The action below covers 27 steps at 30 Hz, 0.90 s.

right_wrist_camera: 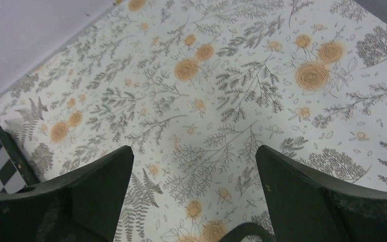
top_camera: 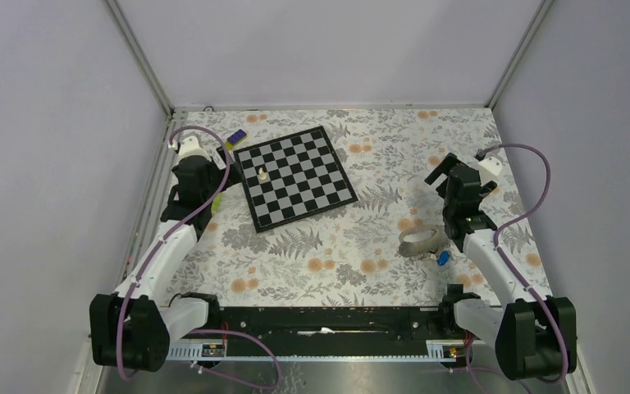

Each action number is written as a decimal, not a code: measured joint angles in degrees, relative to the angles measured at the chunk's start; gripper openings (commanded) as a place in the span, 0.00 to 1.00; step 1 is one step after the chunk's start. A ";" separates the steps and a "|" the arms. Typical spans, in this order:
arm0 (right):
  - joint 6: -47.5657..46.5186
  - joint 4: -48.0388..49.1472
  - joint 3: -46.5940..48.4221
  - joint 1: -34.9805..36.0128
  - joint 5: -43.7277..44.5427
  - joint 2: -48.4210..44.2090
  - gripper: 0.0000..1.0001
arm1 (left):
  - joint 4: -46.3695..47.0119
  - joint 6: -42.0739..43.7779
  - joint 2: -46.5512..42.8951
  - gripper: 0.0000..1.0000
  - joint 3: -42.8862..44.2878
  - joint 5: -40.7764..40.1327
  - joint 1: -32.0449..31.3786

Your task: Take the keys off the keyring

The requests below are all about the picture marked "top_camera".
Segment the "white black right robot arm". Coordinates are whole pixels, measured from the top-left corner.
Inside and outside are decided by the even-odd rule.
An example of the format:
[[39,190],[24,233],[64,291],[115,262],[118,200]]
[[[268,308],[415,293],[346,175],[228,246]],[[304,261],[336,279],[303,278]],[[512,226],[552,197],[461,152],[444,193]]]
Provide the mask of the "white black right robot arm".
[[501,310],[478,295],[450,285],[439,305],[437,325],[446,337],[469,332],[491,346],[506,378],[560,383],[577,366],[576,310],[566,297],[542,295],[509,260],[496,224],[481,210],[496,187],[480,172],[447,154],[426,178],[444,200],[445,235],[474,262],[496,294]]

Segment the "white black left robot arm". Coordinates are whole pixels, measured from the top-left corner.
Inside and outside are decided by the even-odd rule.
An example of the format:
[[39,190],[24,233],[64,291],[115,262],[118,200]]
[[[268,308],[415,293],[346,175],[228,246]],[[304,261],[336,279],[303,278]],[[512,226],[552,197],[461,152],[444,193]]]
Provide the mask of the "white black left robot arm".
[[157,296],[185,256],[195,247],[212,218],[213,200],[241,181],[232,157],[219,149],[225,167],[203,151],[184,155],[172,168],[170,188],[156,236],[139,264],[113,293],[97,294],[89,305],[94,363],[155,372],[164,364],[172,344],[195,330],[212,337],[221,329],[220,313],[210,308],[215,298],[182,296],[162,307]]

